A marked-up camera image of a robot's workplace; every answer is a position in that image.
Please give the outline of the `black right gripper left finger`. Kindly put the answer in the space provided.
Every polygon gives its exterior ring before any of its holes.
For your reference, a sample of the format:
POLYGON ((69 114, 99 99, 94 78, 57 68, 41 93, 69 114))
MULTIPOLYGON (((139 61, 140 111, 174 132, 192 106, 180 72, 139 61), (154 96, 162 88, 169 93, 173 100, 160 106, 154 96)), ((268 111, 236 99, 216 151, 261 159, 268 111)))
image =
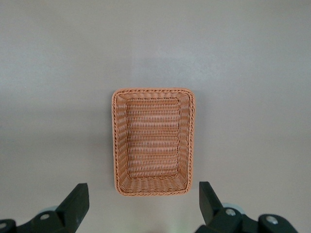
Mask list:
POLYGON ((2 233, 74 233, 89 210, 87 183, 79 183, 55 210, 44 211, 18 226, 13 219, 2 219, 2 233))

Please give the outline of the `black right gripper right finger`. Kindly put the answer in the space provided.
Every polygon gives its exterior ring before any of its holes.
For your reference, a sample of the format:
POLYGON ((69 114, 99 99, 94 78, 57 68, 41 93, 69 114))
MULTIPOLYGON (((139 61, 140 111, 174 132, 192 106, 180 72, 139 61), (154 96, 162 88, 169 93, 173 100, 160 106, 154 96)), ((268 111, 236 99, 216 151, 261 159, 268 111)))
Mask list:
POLYGON ((199 182, 199 206, 205 224, 198 233, 296 233, 285 218, 263 214, 249 218, 234 207, 224 207, 209 182, 199 182))

